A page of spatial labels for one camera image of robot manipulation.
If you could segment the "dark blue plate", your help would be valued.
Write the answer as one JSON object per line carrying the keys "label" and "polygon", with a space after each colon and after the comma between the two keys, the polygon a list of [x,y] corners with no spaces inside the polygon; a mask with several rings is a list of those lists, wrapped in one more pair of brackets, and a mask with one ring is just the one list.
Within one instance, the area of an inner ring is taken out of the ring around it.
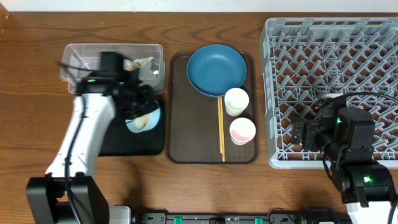
{"label": "dark blue plate", "polygon": [[245,82],[247,65],[234,48],[213,44],[196,50],[187,63],[187,78],[202,95],[217,98]]}

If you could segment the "light blue bowl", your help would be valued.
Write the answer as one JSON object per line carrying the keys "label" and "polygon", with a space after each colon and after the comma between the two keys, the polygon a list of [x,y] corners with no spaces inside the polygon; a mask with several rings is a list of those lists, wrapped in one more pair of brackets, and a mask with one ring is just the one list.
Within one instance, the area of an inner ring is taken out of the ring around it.
{"label": "light blue bowl", "polygon": [[149,122],[147,123],[147,126],[144,129],[142,129],[141,131],[138,131],[138,130],[134,129],[133,125],[132,125],[132,121],[134,119],[126,119],[125,120],[125,124],[127,125],[127,128],[133,133],[141,133],[141,132],[149,131],[149,130],[155,128],[155,126],[160,121],[160,116],[161,116],[160,105],[159,105],[159,103],[157,101],[156,101],[156,104],[157,104],[157,109],[152,111],[152,112],[150,112],[150,113],[148,113],[148,114],[150,114],[150,120],[149,120]]}

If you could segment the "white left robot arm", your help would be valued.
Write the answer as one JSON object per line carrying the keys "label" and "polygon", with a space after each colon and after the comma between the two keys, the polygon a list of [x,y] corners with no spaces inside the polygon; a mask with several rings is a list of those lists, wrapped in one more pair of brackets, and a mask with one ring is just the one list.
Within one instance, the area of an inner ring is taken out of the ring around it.
{"label": "white left robot arm", "polygon": [[45,175],[29,179],[26,195],[36,223],[131,223],[132,210],[110,205],[95,182],[100,150],[112,121],[128,127],[159,107],[137,75],[92,72],[76,84],[73,113]]}

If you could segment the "white tissue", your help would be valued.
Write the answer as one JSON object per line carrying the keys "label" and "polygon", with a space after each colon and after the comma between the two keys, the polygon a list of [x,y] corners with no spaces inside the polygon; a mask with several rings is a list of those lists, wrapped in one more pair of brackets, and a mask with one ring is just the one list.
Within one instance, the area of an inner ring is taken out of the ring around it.
{"label": "white tissue", "polygon": [[[139,58],[135,60],[124,59],[124,69],[128,71],[139,70],[138,77],[147,85],[156,85],[160,80],[160,65],[153,62],[153,57]],[[134,68],[133,65],[136,62],[140,62],[139,68]]]}

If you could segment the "white cup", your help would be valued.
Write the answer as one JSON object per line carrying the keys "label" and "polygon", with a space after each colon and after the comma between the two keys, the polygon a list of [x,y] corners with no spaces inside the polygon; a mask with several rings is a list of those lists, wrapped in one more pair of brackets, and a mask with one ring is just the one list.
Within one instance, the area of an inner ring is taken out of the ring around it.
{"label": "white cup", "polygon": [[241,88],[232,88],[226,92],[224,104],[230,116],[238,116],[247,108],[249,96]]}

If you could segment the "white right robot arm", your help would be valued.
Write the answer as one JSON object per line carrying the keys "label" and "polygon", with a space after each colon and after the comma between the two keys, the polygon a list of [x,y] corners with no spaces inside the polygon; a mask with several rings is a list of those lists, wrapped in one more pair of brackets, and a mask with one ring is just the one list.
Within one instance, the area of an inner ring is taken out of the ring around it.
{"label": "white right robot arm", "polygon": [[397,223],[397,192],[389,169],[374,159],[374,130],[371,114],[352,107],[293,122],[292,143],[321,152],[351,223]]}

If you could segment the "pink cup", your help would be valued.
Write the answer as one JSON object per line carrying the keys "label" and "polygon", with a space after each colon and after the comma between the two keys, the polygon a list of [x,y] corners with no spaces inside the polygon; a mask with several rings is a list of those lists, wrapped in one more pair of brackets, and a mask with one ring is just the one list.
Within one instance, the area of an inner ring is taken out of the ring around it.
{"label": "pink cup", "polygon": [[254,139],[256,127],[250,119],[237,118],[231,123],[229,133],[232,142],[235,145],[242,146]]}

